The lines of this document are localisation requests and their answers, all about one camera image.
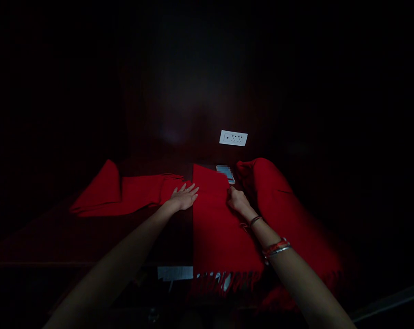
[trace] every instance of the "bracelet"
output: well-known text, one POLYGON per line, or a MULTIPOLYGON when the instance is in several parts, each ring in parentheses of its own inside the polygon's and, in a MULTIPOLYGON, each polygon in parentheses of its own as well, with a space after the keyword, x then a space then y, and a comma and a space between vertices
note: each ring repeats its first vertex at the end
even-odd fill
POLYGON ((263 219, 261 216, 257 216, 257 217, 254 217, 252 220, 251 220, 251 222, 249 223, 249 226, 251 227, 251 226, 253 226, 253 224, 255 223, 255 222, 257 222, 259 219, 263 219))
POLYGON ((282 251, 288 250, 289 248, 292 248, 292 247, 291 247, 291 244, 288 242, 288 244, 286 246, 284 246, 282 248, 279 248, 277 250, 274 250, 269 255, 265 255, 265 265, 269 265, 270 264, 269 261, 268 261, 268 257, 274 256, 274 255, 276 255, 278 253, 281 253, 282 251))
POLYGON ((264 256, 269 256, 273 251, 287 244, 289 244, 289 242, 286 240, 286 238, 280 238, 280 242, 270 245, 268 248, 264 249, 262 253, 264 256))

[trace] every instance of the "wrist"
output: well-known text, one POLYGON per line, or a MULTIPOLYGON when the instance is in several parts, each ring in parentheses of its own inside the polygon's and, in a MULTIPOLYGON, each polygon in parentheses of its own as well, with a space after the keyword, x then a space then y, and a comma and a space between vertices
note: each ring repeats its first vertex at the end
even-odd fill
POLYGON ((181 205, 179 202, 176 202, 174 200, 168 200, 166 201, 162 207, 170 214, 173 215, 174 213, 178 212, 181 208, 181 205))
POLYGON ((258 216, 258 213, 252 207, 244 207, 239 210, 239 213, 245 218, 245 220, 250 223, 254 217, 258 216))

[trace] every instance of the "red scarf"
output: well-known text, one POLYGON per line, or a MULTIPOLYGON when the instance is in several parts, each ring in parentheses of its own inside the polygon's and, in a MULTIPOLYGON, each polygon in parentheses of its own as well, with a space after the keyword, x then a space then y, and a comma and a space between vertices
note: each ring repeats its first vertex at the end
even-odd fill
POLYGON ((107 160, 70 211, 80 217, 125 215, 163 204, 182 183, 183 177, 174 174, 120 177, 115 163, 107 160))
MULTIPOLYGON (((346 248, 303 208, 272 162, 240 161, 237 175, 264 220, 291 242, 336 294, 345 270, 343 260, 351 262, 346 258, 346 248)), ((242 228, 237 213, 227 206, 226 176, 195 164, 193 181, 200 187, 193 205, 193 271, 194 277, 200 278, 193 280, 192 294, 215 292, 226 296, 241 287, 253 289, 267 267, 258 244, 242 228), (224 291, 226 279, 230 283, 224 291)), ((163 204, 182 183, 182 177, 173 174, 120 178, 116 165, 108 160, 70 210, 81 217, 123 215, 163 204)), ((280 283, 261 304, 262 309, 295 306, 280 283)))

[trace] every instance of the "hand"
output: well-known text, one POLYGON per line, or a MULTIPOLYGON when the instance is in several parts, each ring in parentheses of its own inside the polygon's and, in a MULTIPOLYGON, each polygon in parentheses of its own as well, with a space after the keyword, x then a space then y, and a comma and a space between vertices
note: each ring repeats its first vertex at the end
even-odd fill
POLYGON ((228 194, 230 195, 228 205, 232 209, 242 214, 243 211, 251 208, 251 205, 249 204, 247 197, 242 191, 238 191, 232 186, 228 190, 228 194))
POLYGON ((198 197, 196 192, 198 192, 199 187, 196 189, 194 189, 194 187, 195 184, 192 184, 186 188, 186 184, 184 184, 179 191, 176 187, 168 202, 175 204, 178 210, 186 210, 190 208, 198 197))

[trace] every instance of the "wall socket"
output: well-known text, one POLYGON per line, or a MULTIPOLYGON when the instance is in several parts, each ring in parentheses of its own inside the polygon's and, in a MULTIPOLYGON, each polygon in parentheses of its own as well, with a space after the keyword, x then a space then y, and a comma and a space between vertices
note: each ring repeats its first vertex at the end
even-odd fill
POLYGON ((245 146, 248 134, 221 130, 220 144, 245 146))

